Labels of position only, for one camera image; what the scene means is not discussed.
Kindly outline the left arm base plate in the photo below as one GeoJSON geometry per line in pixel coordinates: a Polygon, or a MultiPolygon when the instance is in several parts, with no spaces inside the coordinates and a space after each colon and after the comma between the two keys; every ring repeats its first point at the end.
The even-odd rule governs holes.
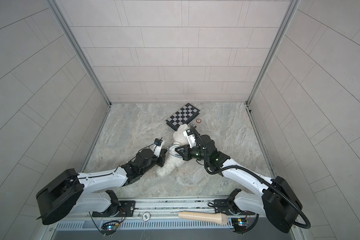
{"type": "Polygon", "coordinates": [[[135,201],[120,201],[118,205],[111,204],[104,212],[92,212],[94,218],[132,217],[134,214],[135,201]]]}

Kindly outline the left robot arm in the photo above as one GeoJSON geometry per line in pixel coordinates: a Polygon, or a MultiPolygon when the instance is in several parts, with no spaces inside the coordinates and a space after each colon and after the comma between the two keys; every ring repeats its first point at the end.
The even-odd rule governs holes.
{"type": "Polygon", "coordinates": [[[147,148],[116,169],[89,174],[77,173],[75,169],[63,171],[36,194],[43,225],[83,212],[115,215],[119,200],[112,189],[135,183],[156,165],[163,167],[166,153],[161,147],[147,148]]]}

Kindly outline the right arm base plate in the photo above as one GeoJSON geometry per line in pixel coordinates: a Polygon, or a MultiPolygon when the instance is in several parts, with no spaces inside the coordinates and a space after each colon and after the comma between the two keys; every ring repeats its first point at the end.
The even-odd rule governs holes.
{"type": "Polygon", "coordinates": [[[227,216],[255,216],[256,214],[250,211],[240,210],[233,201],[227,199],[216,199],[208,203],[210,208],[215,210],[215,213],[223,213],[227,216]]]}

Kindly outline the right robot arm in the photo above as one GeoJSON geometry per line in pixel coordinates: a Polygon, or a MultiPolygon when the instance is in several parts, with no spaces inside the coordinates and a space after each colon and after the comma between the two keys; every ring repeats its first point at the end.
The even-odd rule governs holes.
{"type": "Polygon", "coordinates": [[[187,145],[175,148],[184,161],[203,161],[208,174],[231,179],[250,191],[245,193],[235,189],[226,200],[216,200],[210,207],[232,215],[254,213],[257,217],[265,216],[283,233],[288,233],[292,226],[302,229],[311,227],[301,202],[285,179],[265,177],[241,166],[218,151],[208,135],[191,135],[188,141],[187,145]]]}

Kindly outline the white teddy bear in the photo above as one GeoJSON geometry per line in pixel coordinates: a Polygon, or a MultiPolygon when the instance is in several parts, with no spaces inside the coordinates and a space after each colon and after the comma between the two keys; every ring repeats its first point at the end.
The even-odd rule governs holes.
{"type": "Polygon", "coordinates": [[[184,135],[184,132],[188,129],[189,126],[187,124],[183,124],[179,126],[177,131],[174,132],[174,143],[167,148],[169,155],[166,158],[163,167],[156,170],[159,177],[168,176],[176,167],[180,167],[185,162],[183,157],[178,154],[175,149],[189,144],[187,137],[184,135]]]}

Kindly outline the blue white striped sweater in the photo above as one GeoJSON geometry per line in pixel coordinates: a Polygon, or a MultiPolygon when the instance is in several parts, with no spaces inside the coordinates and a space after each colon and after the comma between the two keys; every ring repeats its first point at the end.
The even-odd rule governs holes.
{"type": "Polygon", "coordinates": [[[175,158],[183,159],[183,157],[179,153],[176,152],[176,148],[178,148],[178,147],[180,147],[180,145],[178,143],[172,144],[171,146],[167,147],[168,153],[175,158]]]}

